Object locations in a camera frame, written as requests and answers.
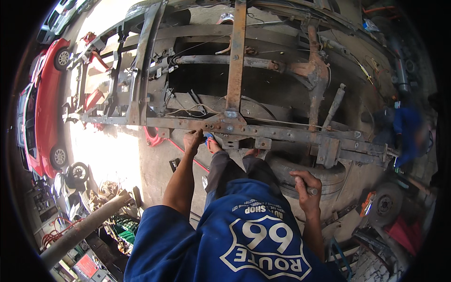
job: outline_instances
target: concrete floor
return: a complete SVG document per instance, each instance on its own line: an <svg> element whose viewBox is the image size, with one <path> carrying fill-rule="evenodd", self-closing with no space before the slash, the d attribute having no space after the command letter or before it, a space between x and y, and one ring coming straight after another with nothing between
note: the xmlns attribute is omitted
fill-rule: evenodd
<svg viewBox="0 0 451 282"><path fill-rule="evenodd" d="M127 9L138 2L139 0L101 0L96 6L80 16L65 32L63 37L71 40L71 50L81 51L83 45L78 42L78 39L83 37L87 32L91 31L95 34L100 34L103 30L109 28L119 20L123 19ZM226 6L217 6L210 9L192 8L191 24L216 23L219 15L224 12L233 12L232 8ZM255 17L264 21L278 20L274 15L259 11L255 8L249 9ZM248 17L248 23L257 23L258 20ZM288 26L276 26L270 29L284 32L290 35L296 35L297 31ZM365 55L375 53L375 50L370 50L366 43L357 38L350 38L340 32L334 32L334 36L348 48L353 54L359 58L360 61L364 59ZM77 71L67 73L66 77L62 78L61 90L65 97L75 94ZM103 81L105 76L103 74L96 74L87 78L87 92L94 90L96 85ZM368 83L363 83L365 89L371 90L369 95L361 93L362 99L357 100L359 108L354 107L355 115L358 116L365 109L362 106L364 103L373 105L369 100L370 95L373 96L372 86ZM368 125L360 124L359 120L355 120L351 126L358 129L370 131ZM182 145L184 131L174 130L171 138L179 145ZM142 127L137 126L115 126L107 125L102 132L96 132L92 125L87 125L83 130L81 122L76 124L68 123L64 125L64 137L69 153L69 162L84 162L89 165L91 169L91 187L96 187L104 180L112 180L120 182L122 188L132 189L137 186L141 191L143 200L143 208L153 205L161 204L161 199L166 188L166 184L172 175L172 170L169 165L169 160L174 158L181 158L182 153L176 149L171 143L165 141L162 144L149 148L146 144L146 138ZM245 150L230 152L230 156L239 165L242 166L241 157ZM209 166L212 155L207 151L206 147L201 145L199 153L196 158L204 166ZM349 171L350 161L341 160L345 165L346 170ZM195 179L195 190L191 210L194 213L201 215L205 204L206 193L202 187L202 176L205 171L196 164L193 164L193 172ZM322 201L320 208L322 210L322 219L329 218L332 211L341 210L349 205L349 203L358 198L362 189L367 188L375 182L375 180L382 173L382 168L373 165L365 165L362 167L354 166L349 176L349 180L345 190L338 201L335 199ZM304 213L299 207L296 199L288 198L291 204L293 213L300 219L305 219ZM342 224L342 229L346 229L345 233L352 232L355 223L351 226Z"/></svg>

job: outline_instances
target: mechanic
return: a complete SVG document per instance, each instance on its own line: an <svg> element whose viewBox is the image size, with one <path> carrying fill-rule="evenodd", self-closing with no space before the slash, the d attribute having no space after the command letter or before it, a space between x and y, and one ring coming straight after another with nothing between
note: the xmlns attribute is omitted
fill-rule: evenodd
<svg viewBox="0 0 451 282"><path fill-rule="evenodd" d="M197 229L189 223L193 158L200 144L214 153L206 208ZM324 263L319 201L321 181L292 171L306 223L301 236L290 204L269 165L251 149L244 172L202 129L184 136L185 154L162 205L147 208L139 224L124 281L343 281ZM308 195L306 186L318 189Z"/></svg>
<svg viewBox="0 0 451 282"><path fill-rule="evenodd" d="M421 114L413 107L384 106L373 114L373 118L375 126L380 128L373 143L388 144L400 151L395 167L400 167L431 150L434 143L433 134ZM361 121L372 123L372 118L364 112Z"/></svg>

